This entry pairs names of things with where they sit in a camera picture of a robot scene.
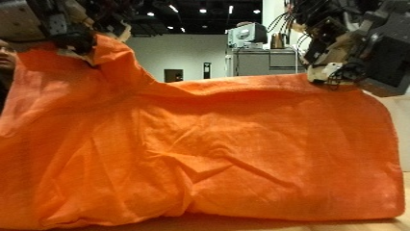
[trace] white wall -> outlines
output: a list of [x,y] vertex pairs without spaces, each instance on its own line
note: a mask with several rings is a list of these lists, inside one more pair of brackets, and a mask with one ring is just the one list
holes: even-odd
[[164,82],[164,69],[182,69],[184,80],[204,79],[204,63],[212,63],[210,78],[223,77],[226,41],[226,35],[164,35],[130,38],[126,44],[141,66]]

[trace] cable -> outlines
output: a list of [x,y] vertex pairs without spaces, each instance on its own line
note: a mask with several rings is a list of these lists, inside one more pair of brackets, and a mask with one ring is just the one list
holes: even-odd
[[267,33],[270,33],[273,31],[273,29],[275,28],[275,26],[278,25],[282,17],[286,15],[287,13],[282,13],[279,16],[277,16],[277,18],[270,22],[269,26],[267,26]]
[[239,51],[243,49],[243,47],[239,47],[238,50],[235,51],[235,67],[234,67],[234,72],[235,76],[239,76]]

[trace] orange fabric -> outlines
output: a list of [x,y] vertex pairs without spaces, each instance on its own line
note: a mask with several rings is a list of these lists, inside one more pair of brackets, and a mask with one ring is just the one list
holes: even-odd
[[184,212],[291,220],[403,212],[393,121],[303,74],[158,83],[97,37],[96,68],[20,54],[0,119],[0,227],[120,225]]

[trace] gray cabinet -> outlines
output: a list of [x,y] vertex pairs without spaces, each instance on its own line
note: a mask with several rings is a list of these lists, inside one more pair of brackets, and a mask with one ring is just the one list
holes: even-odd
[[291,49],[231,50],[230,76],[305,72]]

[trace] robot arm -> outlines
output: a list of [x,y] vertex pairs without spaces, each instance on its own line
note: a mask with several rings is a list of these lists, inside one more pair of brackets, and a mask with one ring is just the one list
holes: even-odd
[[378,96],[410,85],[409,0],[297,0],[293,16],[311,38],[309,80],[358,84]]
[[144,0],[5,0],[0,3],[0,39],[17,51],[50,40],[58,48],[86,54],[92,32],[121,39],[129,31],[125,21]]

